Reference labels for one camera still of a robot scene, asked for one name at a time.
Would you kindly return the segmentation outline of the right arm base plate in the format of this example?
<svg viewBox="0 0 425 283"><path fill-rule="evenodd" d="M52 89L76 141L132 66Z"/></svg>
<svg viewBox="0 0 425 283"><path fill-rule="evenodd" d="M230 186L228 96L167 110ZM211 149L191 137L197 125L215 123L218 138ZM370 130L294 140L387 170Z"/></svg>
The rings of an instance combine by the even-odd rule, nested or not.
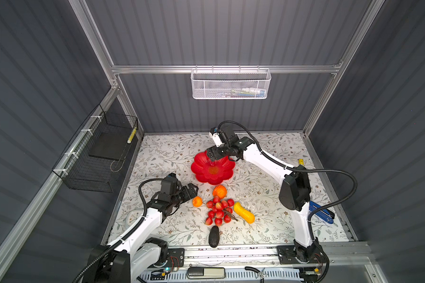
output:
<svg viewBox="0 0 425 283"><path fill-rule="evenodd" d="M281 264L326 264L326 256L312 244L307 248L302 245L279 245L276 247Z"/></svg>

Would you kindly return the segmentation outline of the yellow fake squash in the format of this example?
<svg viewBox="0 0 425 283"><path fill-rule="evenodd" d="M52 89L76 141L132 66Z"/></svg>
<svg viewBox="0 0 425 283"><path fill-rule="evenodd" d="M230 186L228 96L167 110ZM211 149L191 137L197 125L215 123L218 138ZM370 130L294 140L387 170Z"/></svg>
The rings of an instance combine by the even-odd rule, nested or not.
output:
<svg viewBox="0 0 425 283"><path fill-rule="evenodd" d="M238 214L239 217L243 218L248 224L255 222L255 216L248 210L246 210L241 203L236 202L233 206L233 210Z"/></svg>

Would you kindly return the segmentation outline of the small orange fake fruit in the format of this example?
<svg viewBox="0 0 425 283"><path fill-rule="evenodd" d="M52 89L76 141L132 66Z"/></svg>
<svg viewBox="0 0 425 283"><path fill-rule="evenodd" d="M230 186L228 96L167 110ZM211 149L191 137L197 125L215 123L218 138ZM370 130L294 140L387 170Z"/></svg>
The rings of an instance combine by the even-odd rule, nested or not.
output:
<svg viewBox="0 0 425 283"><path fill-rule="evenodd" d="M196 196L193 200L192 200L192 206L195 208L199 208L200 206L202 206L203 204L203 199L199 196Z"/></svg>

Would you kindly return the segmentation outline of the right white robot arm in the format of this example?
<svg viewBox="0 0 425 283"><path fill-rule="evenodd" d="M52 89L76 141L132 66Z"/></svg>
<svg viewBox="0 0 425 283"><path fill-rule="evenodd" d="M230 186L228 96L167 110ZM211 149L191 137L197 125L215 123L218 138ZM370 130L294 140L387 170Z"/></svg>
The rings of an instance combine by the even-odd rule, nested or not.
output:
<svg viewBox="0 0 425 283"><path fill-rule="evenodd" d="M211 161L237 157L257 166L274 178L280 185L279 201L290 211L295 230L294 254L301 263L308 263L322 247L314 235L313 216L325 209L339 205L352 197L358 188L357 179L350 173L336 169L307 169L302 165L289 165L263 150L258 140L243 125L235 121L223 121L211 128L210 137L214 146L207 149ZM310 207L310 173L337 173L351 179L353 187L343 198L313 211Z"/></svg>

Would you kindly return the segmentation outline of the red fake berry cluster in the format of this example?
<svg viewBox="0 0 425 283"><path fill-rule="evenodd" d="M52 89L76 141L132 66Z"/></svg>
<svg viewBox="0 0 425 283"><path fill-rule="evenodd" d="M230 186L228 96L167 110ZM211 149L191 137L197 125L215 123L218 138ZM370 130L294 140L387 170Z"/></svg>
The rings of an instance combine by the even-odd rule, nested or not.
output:
<svg viewBox="0 0 425 283"><path fill-rule="evenodd" d="M221 199L218 195L215 195L212 200L206 203L208 212L205 225L222 226L232 221L237 222L238 219L234 215L234 204L234 199Z"/></svg>

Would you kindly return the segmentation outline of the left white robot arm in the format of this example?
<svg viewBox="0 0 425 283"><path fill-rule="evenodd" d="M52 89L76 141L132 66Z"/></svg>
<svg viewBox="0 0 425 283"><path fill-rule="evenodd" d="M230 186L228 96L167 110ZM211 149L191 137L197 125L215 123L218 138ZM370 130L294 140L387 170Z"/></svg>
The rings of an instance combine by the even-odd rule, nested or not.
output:
<svg viewBox="0 0 425 283"><path fill-rule="evenodd" d="M192 183L181 185L174 173L144 180L138 187L141 216L118 238L98 245L73 282L131 283L151 265L165 263L168 243L151 234L182 204L197 197L198 191Z"/></svg>

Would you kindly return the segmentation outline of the large orange fake fruit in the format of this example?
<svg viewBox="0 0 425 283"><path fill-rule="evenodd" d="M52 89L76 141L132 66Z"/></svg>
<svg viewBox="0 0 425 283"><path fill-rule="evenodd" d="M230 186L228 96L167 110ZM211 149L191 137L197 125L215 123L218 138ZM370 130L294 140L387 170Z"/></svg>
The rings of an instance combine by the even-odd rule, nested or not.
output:
<svg viewBox="0 0 425 283"><path fill-rule="evenodd" d="M214 188L212 195L213 195L213 197L218 197L219 199L224 199L227 196L227 189L223 185L218 185Z"/></svg>

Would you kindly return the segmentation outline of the dark fake avocado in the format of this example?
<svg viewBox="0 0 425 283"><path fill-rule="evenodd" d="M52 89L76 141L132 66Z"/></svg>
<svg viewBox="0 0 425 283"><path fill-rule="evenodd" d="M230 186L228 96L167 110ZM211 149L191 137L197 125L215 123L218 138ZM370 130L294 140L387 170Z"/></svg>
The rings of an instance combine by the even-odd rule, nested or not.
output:
<svg viewBox="0 0 425 283"><path fill-rule="evenodd" d="M217 248L220 243L220 230L218 226L213 226L208 236L208 244L212 248Z"/></svg>

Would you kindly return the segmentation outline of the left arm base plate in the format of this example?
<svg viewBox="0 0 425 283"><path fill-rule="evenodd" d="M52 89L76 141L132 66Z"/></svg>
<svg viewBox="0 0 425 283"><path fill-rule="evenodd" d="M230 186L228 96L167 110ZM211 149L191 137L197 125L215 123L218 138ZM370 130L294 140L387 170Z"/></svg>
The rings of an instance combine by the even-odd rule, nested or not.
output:
<svg viewBox="0 0 425 283"><path fill-rule="evenodd" d="M168 256L162 262L151 265L151 268L180 268L184 266L185 249L184 248L169 248Z"/></svg>

